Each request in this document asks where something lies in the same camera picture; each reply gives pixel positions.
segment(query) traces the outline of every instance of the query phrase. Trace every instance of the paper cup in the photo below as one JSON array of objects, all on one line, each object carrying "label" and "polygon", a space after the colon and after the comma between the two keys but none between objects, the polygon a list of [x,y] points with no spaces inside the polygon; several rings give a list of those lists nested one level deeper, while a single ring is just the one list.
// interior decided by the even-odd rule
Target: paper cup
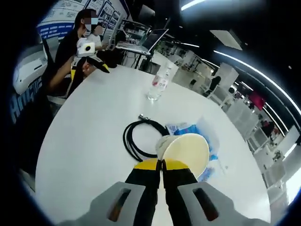
[{"label": "paper cup", "polygon": [[199,134],[164,136],[158,141],[156,151],[158,159],[174,159],[185,163],[195,178],[204,172],[209,162],[208,143]]}]

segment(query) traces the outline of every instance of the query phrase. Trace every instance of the plastic bottle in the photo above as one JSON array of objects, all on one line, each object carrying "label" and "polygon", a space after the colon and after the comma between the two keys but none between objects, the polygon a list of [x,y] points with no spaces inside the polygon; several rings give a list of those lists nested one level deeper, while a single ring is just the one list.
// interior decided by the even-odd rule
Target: plastic bottle
[{"label": "plastic bottle", "polygon": [[147,94],[147,98],[151,101],[158,100],[160,98],[162,92],[167,87],[172,64],[167,63],[165,68],[166,69],[163,73],[160,72],[160,70],[159,70],[159,72],[155,76],[154,80],[152,81],[152,86]]}]

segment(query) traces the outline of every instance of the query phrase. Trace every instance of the white round table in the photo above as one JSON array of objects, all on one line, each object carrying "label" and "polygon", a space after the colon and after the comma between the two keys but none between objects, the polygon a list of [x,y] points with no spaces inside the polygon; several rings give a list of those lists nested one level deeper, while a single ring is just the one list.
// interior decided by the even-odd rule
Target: white round table
[{"label": "white round table", "polygon": [[[36,199],[54,223],[79,218],[100,193],[126,180],[137,162],[125,150],[122,134],[141,113],[162,125],[196,123],[205,116],[220,140],[220,168],[208,183],[230,197],[239,213],[270,222],[269,198],[256,161],[214,102],[170,83],[159,101],[151,103],[146,93],[153,75],[123,66],[110,71],[96,70],[84,80],[45,136],[36,169]],[[149,153],[155,153],[159,138],[147,125],[134,130],[135,142]],[[159,199],[153,225],[172,225],[163,207],[164,194]]]}]

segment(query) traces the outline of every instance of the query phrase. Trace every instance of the laptop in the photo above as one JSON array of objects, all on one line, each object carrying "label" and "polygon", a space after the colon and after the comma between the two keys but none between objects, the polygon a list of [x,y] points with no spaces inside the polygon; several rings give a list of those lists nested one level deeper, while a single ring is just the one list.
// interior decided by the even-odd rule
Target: laptop
[{"label": "laptop", "polygon": [[141,45],[119,43],[116,48],[149,56],[151,54],[150,51],[156,46],[157,42],[168,30],[169,29],[153,30]]}]

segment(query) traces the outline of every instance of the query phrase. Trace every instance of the laptop screen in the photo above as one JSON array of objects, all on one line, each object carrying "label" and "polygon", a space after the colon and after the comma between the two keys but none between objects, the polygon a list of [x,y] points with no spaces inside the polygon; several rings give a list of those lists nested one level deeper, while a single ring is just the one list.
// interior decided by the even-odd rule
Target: laptop screen
[{"label": "laptop screen", "polygon": [[142,46],[146,47],[150,51],[167,31],[168,29],[153,30],[144,41]]}]

